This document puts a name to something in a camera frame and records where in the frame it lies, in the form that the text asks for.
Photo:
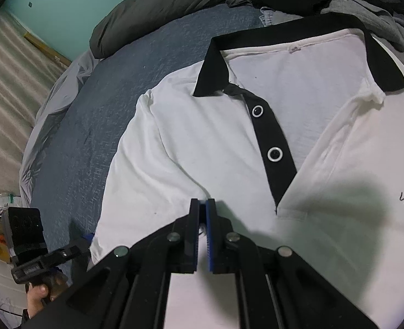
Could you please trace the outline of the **person's left hand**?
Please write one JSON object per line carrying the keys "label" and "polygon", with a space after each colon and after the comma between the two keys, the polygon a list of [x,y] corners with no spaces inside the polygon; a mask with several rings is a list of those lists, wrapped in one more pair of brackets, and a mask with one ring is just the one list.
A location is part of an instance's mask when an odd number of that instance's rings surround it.
{"label": "person's left hand", "polygon": [[43,310],[43,300],[49,298],[54,301],[62,292],[68,288],[67,277],[58,273],[54,277],[55,284],[49,289],[46,284],[33,285],[29,284],[29,289],[27,292],[27,312],[31,319],[41,310]]}

